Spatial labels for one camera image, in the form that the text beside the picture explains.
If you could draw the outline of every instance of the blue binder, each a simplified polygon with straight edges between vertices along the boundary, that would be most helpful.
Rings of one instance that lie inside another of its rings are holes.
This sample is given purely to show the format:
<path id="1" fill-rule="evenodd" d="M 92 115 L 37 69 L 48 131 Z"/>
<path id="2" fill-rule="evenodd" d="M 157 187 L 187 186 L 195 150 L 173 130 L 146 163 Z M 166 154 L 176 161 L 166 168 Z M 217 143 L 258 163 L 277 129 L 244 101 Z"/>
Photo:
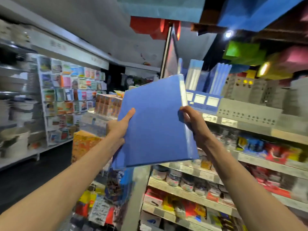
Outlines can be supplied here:
<path id="1" fill-rule="evenodd" d="M 131 108 L 136 112 L 112 168 L 198 159 L 192 131 L 179 111 L 182 105 L 187 105 L 187 97 L 181 74 L 126 91 L 118 120 Z"/>

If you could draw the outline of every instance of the spotlight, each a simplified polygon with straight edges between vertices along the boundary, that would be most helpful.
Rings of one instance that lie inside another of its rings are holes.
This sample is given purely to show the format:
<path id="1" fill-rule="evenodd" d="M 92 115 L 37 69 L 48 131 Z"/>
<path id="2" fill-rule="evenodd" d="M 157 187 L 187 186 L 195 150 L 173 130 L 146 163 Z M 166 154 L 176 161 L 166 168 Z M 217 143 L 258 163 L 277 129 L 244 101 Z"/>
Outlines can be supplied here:
<path id="1" fill-rule="evenodd" d="M 233 37 L 235 34 L 235 32 L 233 30 L 228 30 L 225 32 L 224 37 L 225 39 L 230 39 L 231 37 Z"/>

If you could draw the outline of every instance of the floor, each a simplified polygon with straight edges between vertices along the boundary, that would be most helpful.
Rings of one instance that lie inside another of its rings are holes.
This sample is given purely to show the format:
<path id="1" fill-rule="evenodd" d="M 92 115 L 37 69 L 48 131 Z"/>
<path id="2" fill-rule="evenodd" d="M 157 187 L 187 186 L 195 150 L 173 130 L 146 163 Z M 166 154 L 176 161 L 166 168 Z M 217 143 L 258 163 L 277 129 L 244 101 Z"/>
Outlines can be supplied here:
<path id="1" fill-rule="evenodd" d="M 0 171 L 0 214 L 71 164 L 72 142 Z"/>

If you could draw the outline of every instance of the white bucket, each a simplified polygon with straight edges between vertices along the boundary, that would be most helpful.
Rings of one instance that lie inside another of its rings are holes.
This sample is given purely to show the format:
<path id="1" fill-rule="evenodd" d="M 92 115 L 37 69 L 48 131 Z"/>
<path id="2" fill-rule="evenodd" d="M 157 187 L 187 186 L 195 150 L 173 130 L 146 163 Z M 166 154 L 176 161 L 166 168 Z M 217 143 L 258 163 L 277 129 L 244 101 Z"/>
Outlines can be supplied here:
<path id="1" fill-rule="evenodd" d="M 16 143 L 7 148 L 5 158 L 17 158 L 27 155 L 29 130 L 25 127 L 13 127 L 0 132 L 4 140 L 11 140 L 18 136 Z"/>
<path id="2" fill-rule="evenodd" d="M 13 110 L 13 121 L 30 121 L 32 120 L 33 112 L 23 113 L 18 110 Z"/>
<path id="3" fill-rule="evenodd" d="M 14 107 L 22 110 L 32 110 L 37 101 L 14 102 Z"/>

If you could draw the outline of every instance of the ceiling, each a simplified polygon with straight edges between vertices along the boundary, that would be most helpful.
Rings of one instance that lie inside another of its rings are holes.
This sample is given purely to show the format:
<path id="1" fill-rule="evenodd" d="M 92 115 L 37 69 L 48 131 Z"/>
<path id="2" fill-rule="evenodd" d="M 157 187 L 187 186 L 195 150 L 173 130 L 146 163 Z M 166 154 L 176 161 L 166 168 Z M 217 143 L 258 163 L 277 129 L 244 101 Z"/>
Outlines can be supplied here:
<path id="1" fill-rule="evenodd" d="M 136 34 L 129 27 L 130 16 L 120 9 L 116 0 L 12 1 L 121 61 L 161 65 L 164 41 Z M 177 49 L 184 67 L 188 67 L 190 59 L 202 60 L 215 37 L 213 33 L 197 36 L 190 30 L 190 24 L 183 23 Z"/>

